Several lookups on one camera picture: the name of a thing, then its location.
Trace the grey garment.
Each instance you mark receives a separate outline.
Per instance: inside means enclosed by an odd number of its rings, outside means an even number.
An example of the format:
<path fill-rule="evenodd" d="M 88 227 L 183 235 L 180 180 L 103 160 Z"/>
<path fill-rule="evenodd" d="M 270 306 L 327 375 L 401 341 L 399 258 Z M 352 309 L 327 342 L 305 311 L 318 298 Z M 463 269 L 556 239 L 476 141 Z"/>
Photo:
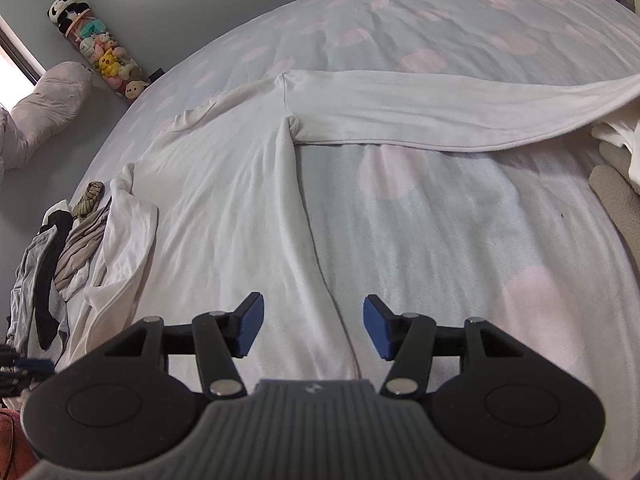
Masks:
<path fill-rule="evenodd" d="M 51 287 L 50 311 L 60 322 L 58 334 L 48 350 L 40 348 L 35 311 L 32 307 L 32 293 L 37 266 L 44 244 L 47 243 L 46 234 L 37 234 L 25 249 L 21 263 L 15 272 L 15 283 L 11 290 L 10 325 L 6 333 L 6 342 L 23 356 L 29 359 L 49 359 L 56 364 L 65 351 L 70 329 L 67 321 L 66 302 L 56 290 Z"/>

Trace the window with pink curtain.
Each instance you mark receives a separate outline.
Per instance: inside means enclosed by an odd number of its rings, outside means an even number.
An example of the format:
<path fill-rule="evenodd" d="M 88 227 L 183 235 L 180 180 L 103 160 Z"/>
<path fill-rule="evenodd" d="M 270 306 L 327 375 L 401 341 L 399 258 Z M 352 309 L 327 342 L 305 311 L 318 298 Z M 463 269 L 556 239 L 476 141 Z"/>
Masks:
<path fill-rule="evenodd" d="M 34 90 L 42 65 L 1 18 L 1 105 L 10 110 Z"/>

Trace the polka dot bed sheet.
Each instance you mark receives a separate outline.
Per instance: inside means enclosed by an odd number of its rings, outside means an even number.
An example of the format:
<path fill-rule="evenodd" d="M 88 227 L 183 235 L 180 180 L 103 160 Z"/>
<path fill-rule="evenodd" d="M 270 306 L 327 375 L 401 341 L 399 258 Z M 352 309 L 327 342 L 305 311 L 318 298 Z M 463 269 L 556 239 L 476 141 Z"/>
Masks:
<path fill-rule="evenodd" d="M 639 468 L 639 285 L 587 176 L 639 93 L 611 0 L 299 0 L 142 93 L 91 165 L 112 213 L 70 365 L 129 324 L 265 298 L 239 364 L 380 382 L 363 298 L 488 318 L 600 396 L 594 464 Z"/>

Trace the beige brown garment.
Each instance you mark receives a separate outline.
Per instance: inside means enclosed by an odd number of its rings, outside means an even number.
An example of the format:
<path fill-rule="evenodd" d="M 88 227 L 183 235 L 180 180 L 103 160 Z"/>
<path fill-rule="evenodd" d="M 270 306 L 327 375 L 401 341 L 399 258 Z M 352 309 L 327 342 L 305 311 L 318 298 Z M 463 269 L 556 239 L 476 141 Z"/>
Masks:
<path fill-rule="evenodd" d="M 53 284 L 58 292 L 62 292 L 73 281 L 77 272 L 98 249 L 110 210 L 111 201 L 109 200 L 104 207 L 83 218 L 66 238 L 53 278 Z"/>

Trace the plush toy tube holder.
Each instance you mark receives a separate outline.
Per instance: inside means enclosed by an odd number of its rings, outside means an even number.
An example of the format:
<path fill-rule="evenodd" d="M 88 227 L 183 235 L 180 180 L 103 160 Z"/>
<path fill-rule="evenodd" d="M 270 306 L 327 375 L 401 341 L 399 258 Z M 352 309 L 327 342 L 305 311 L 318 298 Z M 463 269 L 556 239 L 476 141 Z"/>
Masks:
<path fill-rule="evenodd" d="M 138 62 L 91 9 L 74 18 L 65 38 L 128 104 L 132 104 L 151 84 L 151 79 Z"/>

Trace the panda plush toy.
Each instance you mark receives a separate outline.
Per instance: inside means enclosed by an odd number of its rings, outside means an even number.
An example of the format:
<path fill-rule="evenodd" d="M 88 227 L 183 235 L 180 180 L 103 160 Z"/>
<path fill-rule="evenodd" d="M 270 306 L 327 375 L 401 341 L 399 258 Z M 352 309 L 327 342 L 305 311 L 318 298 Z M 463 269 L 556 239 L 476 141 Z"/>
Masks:
<path fill-rule="evenodd" d="M 65 35 L 80 14 L 88 11 L 90 6 L 85 1 L 54 0 L 47 12 L 49 20 L 58 31 Z"/>

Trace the black wall outlet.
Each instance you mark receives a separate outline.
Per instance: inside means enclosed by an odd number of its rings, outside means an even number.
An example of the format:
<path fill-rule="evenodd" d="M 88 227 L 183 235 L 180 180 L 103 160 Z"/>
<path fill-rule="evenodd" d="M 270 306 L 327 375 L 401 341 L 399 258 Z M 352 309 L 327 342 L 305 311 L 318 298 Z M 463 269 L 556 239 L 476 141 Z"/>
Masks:
<path fill-rule="evenodd" d="M 149 76 L 149 80 L 151 82 L 157 81 L 157 79 L 160 79 L 160 77 L 163 76 L 164 73 L 164 70 L 162 68 L 159 68 Z"/>

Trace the orange fuzzy sleeve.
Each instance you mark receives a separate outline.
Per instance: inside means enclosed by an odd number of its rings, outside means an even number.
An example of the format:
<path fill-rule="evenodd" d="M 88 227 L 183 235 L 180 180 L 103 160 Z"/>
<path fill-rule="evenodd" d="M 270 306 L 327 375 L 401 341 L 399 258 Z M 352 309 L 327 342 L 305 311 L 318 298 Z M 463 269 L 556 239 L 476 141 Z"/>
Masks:
<path fill-rule="evenodd" d="M 22 478 L 37 465 L 38 458 L 24 435 L 20 413 L 2 408 L 0 424 L 0 478 Z"/>

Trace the striped olive garment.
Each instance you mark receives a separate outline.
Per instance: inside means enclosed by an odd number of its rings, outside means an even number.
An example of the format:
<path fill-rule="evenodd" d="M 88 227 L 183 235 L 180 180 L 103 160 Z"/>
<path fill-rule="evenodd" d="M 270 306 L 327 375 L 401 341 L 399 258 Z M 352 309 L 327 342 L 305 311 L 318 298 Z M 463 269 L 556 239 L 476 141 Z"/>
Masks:
<path fill-rule="evenodd" d="M 104 194 L 105 185 L 101 181 L 91 181 L 88 183 L 84 194 L 73 206 L 72 216 L 75 219 L 85 218 L 96 210 Z"/>

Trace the black garment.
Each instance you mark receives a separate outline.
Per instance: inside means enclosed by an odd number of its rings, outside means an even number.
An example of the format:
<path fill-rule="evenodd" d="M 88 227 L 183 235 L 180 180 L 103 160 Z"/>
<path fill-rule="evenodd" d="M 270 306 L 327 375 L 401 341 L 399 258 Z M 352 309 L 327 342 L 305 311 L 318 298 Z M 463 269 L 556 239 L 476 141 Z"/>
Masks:
<path fill-rule="evenodd" d="M 72 214 L 59 209 L 49 214 L 47 223 L 39 230 L 39 233 L 46 234 L 48 239 L 37 266 L 32 307 L 35 311 L 38 342 L 42 350 L 48 350 L 51 347 L 60 326 L 60 322 L 50 311 L 51 287 L 58 266 L 58 258 L 62 254 L 72 225 Z"/>

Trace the white long sleeve shirt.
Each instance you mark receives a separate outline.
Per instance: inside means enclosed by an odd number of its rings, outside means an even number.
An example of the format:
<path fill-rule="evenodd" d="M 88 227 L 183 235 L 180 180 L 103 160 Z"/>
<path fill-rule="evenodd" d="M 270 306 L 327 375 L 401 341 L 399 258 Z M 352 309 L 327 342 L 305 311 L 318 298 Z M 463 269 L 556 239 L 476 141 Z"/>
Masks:
<path fill-rule="evenodd" d="M 580 86 L 291 70 L 163 124 L 111 183 L 70 365 L 146 316 L 264 324 L 239 370 L 382 382 L 363 299 L 445 325 L 488 318 L 591 385 L 639 370 L 639 289 L 586 181 L 593 124 L 635 76 Z"/>

